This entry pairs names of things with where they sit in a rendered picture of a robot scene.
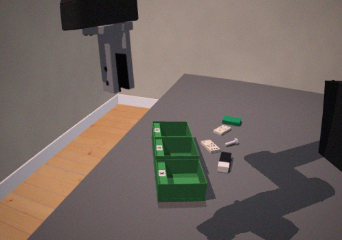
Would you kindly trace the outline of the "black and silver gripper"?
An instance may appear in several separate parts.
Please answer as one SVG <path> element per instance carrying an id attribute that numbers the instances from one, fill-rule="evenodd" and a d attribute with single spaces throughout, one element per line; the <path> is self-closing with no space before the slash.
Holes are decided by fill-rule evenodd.
<path id="1" fill-rule="evenodd" d="M 61 0 L 62 30 L 98 35 L 104 91 L 135 88 L 130 32 L 137 21 L 137 0 Z M 115 44 L 114 44 L 115 43 Z M 120 80 L 119 80 L 120 78 Z"/>

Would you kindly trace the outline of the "green three-compartment bin rack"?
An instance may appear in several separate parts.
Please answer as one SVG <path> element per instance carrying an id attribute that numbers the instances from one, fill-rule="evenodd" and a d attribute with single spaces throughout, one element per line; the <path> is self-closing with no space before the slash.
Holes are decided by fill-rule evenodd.
<path id="1" fill-rule="evenodd" d="M 205 201 L 207 181 L 187 122 L 152 121 L 152 150 L 157 202 Z"/>

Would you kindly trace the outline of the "cream domino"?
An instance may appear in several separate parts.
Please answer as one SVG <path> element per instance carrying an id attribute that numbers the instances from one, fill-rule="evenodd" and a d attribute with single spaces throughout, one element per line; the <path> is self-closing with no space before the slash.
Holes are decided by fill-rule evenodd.
<path id="1" fill-rule="evenodd" d="M 201 144 L 202 144 L 210 153 L 220 152 L 220 148 L 218 148 L 211 140 L 201 141 Z"/>
<path id="2" fill-rule="evenodd" d="M 231 127 L 223 125 L 221 127 L 218 127 L 217 129 L 215 129 L 213 133 L 218 134 L 218 135 L 223 135 L 230 130 L 231 130 Z"/>

